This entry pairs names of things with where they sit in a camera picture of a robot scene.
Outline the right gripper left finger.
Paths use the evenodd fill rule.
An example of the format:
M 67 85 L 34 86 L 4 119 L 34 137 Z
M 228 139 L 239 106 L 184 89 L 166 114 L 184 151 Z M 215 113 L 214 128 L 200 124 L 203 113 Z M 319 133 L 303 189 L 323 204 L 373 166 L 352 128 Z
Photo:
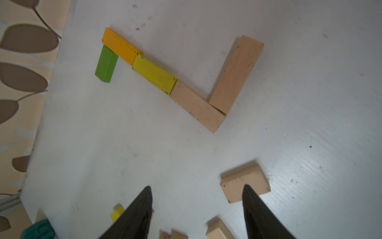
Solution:
M 150 186 L 127 207 L 100 239 L 147 239 L 152 218 L 153 196 Z

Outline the green block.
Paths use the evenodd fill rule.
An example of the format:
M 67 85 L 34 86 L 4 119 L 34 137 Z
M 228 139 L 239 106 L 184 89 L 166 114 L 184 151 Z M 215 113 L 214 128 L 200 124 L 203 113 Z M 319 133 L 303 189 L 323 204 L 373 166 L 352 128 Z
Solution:
M 95 75 L 105 83 L 110 83 L 118 56 L 105 45 L 102 47 Z

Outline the yellow block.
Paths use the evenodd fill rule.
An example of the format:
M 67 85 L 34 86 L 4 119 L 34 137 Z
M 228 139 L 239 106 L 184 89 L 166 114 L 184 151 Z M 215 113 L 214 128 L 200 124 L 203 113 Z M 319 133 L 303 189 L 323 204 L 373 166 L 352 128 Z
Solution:
M 132 69 L 167 95 L 171 94 L 178 80 L 142 54 L 137 54 Z
M 110 218 L 115 223 L 123 213 L 124 213 L 124 208 L 122 206 L 117 206 L 114 208 L 113 213 L 110 214 Z

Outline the orange-yellow block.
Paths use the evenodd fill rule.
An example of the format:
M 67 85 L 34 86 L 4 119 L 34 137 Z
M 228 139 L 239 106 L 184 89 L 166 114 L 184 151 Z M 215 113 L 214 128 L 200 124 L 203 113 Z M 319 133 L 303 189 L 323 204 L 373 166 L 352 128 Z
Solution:
M 143 54 L 138 47 L 125 40 L 109 27 L 105 28 L 102 43 L 131 66 L 134 64 L 136 56 Z

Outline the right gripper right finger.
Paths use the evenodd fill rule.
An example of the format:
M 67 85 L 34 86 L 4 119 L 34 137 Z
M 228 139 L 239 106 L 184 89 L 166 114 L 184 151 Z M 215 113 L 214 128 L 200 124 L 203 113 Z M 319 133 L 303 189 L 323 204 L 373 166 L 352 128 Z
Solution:
M 294 238 L 248 184 L 243 188 L 242 202 L 248 238 Z

